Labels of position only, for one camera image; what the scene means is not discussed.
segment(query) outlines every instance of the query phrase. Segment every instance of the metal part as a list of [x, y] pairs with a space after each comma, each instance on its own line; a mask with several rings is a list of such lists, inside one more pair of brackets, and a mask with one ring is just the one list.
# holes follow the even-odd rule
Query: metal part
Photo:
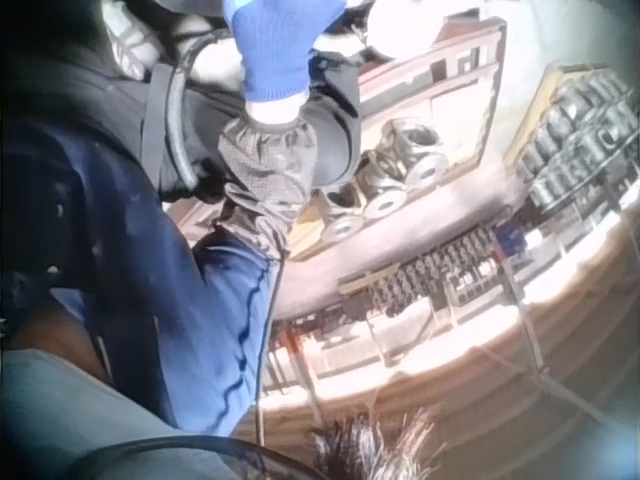
[[564, 82], [556, 93], [554, 102], [571, 120], [574, 126], [588, 123], [596, 115], [574, 80]]
[[438, 133], [418, 119], [393, 119], [383, 127], [380, 148], [404, 170], [409, 188], [425, 188], [438, 182], [449, 166]]
[[545, 163], [549, 163], [553, 157], [560, 151], [560, 142], [555, 140], [549, 130], [547, 124], [543, 123], [538, 129], [535, 139], [535, 148], [540, 156], [545, 160]]
[[356, 213], [361, 207], [361, 201], [351, 183], [320, 189], [317, 205], [325, 224], [320, 235], [324, 242], [341, 242], [364, 225], [364, 219]]
[[380, 152], [367, 152], [368, 163], [356, 175], [366, 204], [365, 218], [385, 217], [398, 210], [407, 201], [407, 192], [402, 183], [402, 171]]
[[573, 133], [571, 119], [560, 105], [551, 106], [547, 112], [547, 123], [549, 125], [549, 134], [560, 144]]
[[342, 215], [326, 224], [320, 234], [323, 242], [341, 242], [362, 229], [364, 218], [358, 215]]

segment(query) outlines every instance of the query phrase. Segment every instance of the hand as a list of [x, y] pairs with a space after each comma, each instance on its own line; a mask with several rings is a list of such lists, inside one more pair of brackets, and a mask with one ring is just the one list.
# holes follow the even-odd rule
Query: hand
[[344, 9], [345, 0], [225, 0], [225, 18], [246, 69], [246, 100], [304, 93], [313, 44]]

